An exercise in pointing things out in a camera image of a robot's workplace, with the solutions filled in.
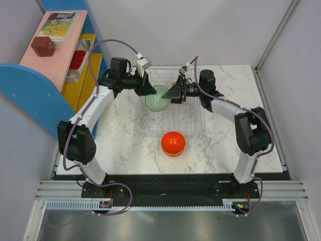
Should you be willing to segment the celadon green ceramic bowl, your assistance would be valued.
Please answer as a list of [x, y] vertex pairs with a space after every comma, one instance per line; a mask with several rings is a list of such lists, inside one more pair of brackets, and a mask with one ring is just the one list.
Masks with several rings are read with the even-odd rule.
[[156, 94], [147, 95], [145, 97], [146, 106], [152, 111], [162, 111], [171, 103], [170, 99], [162, 98], [162, 95], [169, 89], [164, 85], [155, 85], [153, 88], [156, 90]]

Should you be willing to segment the white wire dish rack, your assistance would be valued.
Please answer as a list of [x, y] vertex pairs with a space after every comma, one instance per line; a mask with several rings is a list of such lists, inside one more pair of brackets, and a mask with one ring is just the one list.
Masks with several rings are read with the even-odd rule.
[[[179, 76], [178, 67], [151, 67], [147, 70], [149, 82], [154, 86], [170, 89]], [[203, 130], [204, 120], [199, 98], [187, 97], [182, 103], [170, 99], [161, 99], [168, 106], [153, 111], [141, 98], [138, 131], [144, 135], [161, 136], [167, 132], [180, 132], [185, 136], [198, 134]]]

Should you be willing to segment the red plastic bowl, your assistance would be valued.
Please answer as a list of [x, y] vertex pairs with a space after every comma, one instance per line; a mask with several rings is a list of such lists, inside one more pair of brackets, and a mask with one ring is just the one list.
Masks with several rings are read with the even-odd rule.
[[180, 152], [185, 149], [186, 139], [179, 132], [168, 132], [166, 133], [161, 140], [161, 147], [166, 152]]

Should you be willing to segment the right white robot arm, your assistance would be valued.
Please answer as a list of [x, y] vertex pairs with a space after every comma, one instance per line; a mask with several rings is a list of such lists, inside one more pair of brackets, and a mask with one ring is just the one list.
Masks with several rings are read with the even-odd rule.
[[187, 97], [199, 98], [204, 109], [235, 125], [240, 156], [233, 173], [234, 182], [229, 189], [234, 197], [242, 197], [248, 191], [247, 183], [254, 179], [258, 157], [274, 143], [264, 109], [256, 107], [248, 110], [227, 100], [216, 89], [214, 72], [208, 69], [202, 70], [199, 79], [191, 83], [186, 78], [186, 71], [180, 70], [176, 82], [162, 95], [162, 99], [169, 99], [175, 104], [185, 102]]

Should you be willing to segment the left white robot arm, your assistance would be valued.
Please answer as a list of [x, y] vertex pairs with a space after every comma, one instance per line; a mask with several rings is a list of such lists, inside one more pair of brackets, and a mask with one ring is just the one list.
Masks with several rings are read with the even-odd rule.
[[97, 86], [82, 108], [67, 122], [57, 126], [59, 152], [63, 157], [63, 168], [69, 171], [78, 167], [86, 180], [93, 184], [98, 197], [106, 197], [110, 185], [104, 182], [107, 174], [96, 160], [96, 143], [92, 135], [94, 126], [103, 111], [124, 89], [134, 90], [138, 96], [155, 94], [146, 69], [151, 61], [141, 57], [137, 60], [134, 73], [125, 58], [113, 57], [110, 67], [97, 80]]

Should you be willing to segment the orange bottom stacked bowl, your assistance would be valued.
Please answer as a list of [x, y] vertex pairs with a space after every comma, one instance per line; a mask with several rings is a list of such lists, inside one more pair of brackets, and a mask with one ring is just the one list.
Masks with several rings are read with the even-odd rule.
[[175, 154], [171, 154], [171, 153], [166, 153], [166, 155], [170, 156], [170, 157], [177, 157], [179, 155], [181, 155], [182, 153], [175, 153]]

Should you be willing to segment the yellow plastic bowl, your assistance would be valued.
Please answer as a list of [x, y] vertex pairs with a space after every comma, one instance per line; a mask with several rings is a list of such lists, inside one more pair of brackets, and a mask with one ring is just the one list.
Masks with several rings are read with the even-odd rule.
[[[163, 150], [164, 151], [164, 150]], [[181, 150], [180, 152], [175, 152], [175, 153], [183, 153], [184, 152], [184, 149], [183, 150]], [[171, 152], [166, 152], [166, 151], [164, 151], [164, 153], [171, 153]], [[171, 154], [175, 154], [175, 153], [171, 153]]]

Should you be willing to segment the red white book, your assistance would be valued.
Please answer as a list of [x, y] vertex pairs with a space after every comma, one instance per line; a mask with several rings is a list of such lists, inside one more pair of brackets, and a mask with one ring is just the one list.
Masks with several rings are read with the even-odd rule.
[[90, 38], [81, 39], [78, 41], [69, 66], [69, 70], [65, 78], [66, 82], [78, 82], [80, 75], [87, 62], [87, 58], [91, 47], [92, 41]]

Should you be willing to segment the blue pink yellow shelf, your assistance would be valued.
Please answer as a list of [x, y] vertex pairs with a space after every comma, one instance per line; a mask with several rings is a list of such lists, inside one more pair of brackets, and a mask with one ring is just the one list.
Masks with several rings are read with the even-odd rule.
[[31, 117], [53, 138], [57, 138], [59, 121], [68, 121], [74, 114], [61, 93], [78, 38], [96, 31], [86, 1], [42, 1], [45, 14], [33, 30], [36, 36], [52, 12], [77, 12], [78, 23], [65, 46], [58, 47], [51, 57], [39, 57], [31, 46], [25, 48], [19, 64], [1, 64], [1, 93]]

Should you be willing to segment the yellow cover book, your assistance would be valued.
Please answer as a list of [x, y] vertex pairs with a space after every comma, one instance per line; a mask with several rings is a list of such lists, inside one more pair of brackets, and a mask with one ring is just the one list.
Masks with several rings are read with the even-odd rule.
[[77, 12], [53, 12], [41, 27], [38, 37], [49, 37], [56, 46], [65, 46], [79, 18]]

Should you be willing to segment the brown cube box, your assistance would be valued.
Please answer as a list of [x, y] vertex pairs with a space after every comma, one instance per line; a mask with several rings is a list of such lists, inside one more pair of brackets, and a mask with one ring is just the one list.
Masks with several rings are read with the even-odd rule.
[[49, 37], [34, 37], [31, 48], [39, 57], [51, 57], [57, 46]]

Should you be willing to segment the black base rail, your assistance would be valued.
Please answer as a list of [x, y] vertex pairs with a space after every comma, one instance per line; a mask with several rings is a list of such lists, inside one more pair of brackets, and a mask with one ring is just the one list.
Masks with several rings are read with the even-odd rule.
[[258, 185], [254, 180], [239, 184], [232, 174], [138, 174], [109, 175], [103, 184], [123, 183], [133, 197], [182, 196], [225, 198], [258, 198]]

